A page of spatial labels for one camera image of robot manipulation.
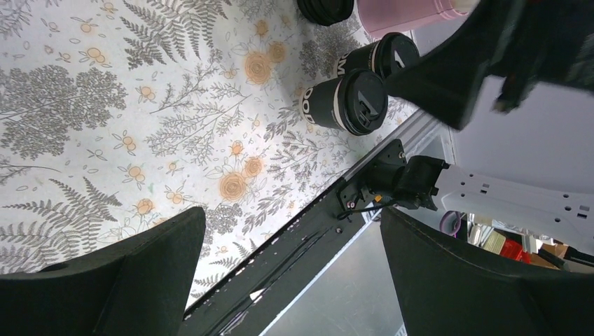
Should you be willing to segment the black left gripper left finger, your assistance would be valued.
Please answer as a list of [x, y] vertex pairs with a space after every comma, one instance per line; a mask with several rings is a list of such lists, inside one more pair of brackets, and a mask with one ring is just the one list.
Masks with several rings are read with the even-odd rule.
[[34, 273], [1, 277], [2, 335], [176, 335], [206, 220], [195, 206]]

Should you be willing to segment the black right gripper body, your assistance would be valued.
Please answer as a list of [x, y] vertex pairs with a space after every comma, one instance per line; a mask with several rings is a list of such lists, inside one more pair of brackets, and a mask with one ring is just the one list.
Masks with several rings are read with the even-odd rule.
[[593, 2], [527, 1], [490, 73], [504, 79], [493, 105], [502, 113], [519, 107], [540, 82], [593, 93]]

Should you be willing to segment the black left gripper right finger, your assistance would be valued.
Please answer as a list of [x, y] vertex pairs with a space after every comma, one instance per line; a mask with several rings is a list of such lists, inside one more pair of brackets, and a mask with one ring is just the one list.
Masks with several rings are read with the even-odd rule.
[[393, 208], [380, 231], [409, 335], [592, 335], [593, 275], [527, 265]]

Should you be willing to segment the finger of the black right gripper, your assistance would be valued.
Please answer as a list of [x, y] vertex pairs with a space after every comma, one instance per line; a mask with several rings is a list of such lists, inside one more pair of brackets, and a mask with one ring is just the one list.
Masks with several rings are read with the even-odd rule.
[[451, 37], [385, 79], [388, 95], [463, 130], [484, 78], [503, 58], [524, 7], [524, 1], [480, 1]]

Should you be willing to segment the black paper coffee cup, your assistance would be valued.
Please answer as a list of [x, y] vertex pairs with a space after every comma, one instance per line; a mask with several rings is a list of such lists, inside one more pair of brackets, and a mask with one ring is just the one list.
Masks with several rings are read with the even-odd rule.
[[340, 56], [334, 66], [334, 75], [340, 77], [354, 69], [368, 69], [374, 72], [373, 52], [378, 41]]

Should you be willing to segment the black plastic cup lid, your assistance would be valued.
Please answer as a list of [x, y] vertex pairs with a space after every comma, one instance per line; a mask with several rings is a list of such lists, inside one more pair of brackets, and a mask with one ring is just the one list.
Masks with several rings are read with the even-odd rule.
[[394, 32], [384, 35], [373, 52], [373, 70], [386, 79], [402, 68], [416, 63], [420, 53], [408, 36]]

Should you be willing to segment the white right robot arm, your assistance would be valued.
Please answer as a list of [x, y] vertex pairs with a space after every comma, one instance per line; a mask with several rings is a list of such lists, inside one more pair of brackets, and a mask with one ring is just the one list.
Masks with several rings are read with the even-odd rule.
[[[509, 113], [538, 83], [593, 91], [592, 1], [480, 1], [462, 26], [418, 62], [389, 76], [389, 95], [462, 130], [483, 81], [503, 79], [493, 107]], [[593, 252], [593, 196], [550, 190], [413, 156], [390, 196], [401, 207], [474, 212]]]

